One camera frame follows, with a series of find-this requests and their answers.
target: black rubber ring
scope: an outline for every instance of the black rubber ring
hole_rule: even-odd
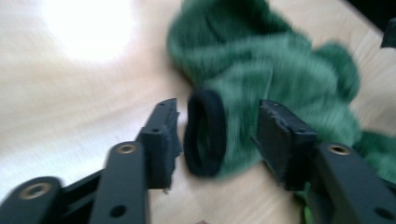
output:
[[[219,95],[212,90],[196,91],[188,103],[188,123],[184,135],[184,156],[193,175],[214,176],[226,152],[225,113]],[[207,119],[209,148],[204,157],[198,152],[198,129],[202,119]]]

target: green cloth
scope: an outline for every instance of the green cloth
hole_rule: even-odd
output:
[[[269,99],[315,129],[320,142],[355,146],[381,177],[396,182],[396,139],[362,133],[348,109],[360,77],[347,51],[336,43],[312,49],[263,0],[185,0],[167,51],[196,89],[215,91],[223,103],[227,147],[216,177],[262,160],[250,136],[256,134],[260,99]],[[203,155],[207,130],[200,126]]]

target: brass rivet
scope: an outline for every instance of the brass rivet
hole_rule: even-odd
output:
[[[134,145],[123,145],[123,146],[117,148],[117,152],[120,154],[132,153],[135,150],[136,150],[136,146],[134,146]]]
[[[329,146],[329,150],[332,153],[338,154],[338,155],[342,155],[342,156],[346,156],[350,154],[350,150],[346,147],[342,147],[339,145],[332,145]]]
[[[50,188],[51,184],[49,183],[33,184],[21,192],[20,198],[24,200],[35,199],[46,194],[48,191],[50,191]]]

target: wooden table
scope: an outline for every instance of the wooden table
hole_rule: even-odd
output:
[[[337,0],[271,0],[314,44],[344,43],[361,71],[351,105],[365,129],[396,134],[396,51]],[[133,140],[155,104],[176,97],[180,139],[191,85],[165,37],[180,0],[3,1],[0,4],[0,200],[23,181],[64,185],[100,169]],[[177,159],[168,195],[149,192],[153,223],[299,223],[300,206],[258,164],[223,181],[192,177]]]

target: table surface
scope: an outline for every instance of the table surface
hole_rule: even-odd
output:
[[[396,51],[340,0],[271,0],[314,45],[342,42],[361,72],[351,104],[364,129],[396,135]],[[69,185],[133,140],[153,107],[176,97],[178,134],[191,85],[165,51],[180,0],[3,1],[0,7],[0,201],[21,182]],[[299,223],[301,207],[262,164],[222,181],[177,159],[173,188],[150,190],[153,223]]]

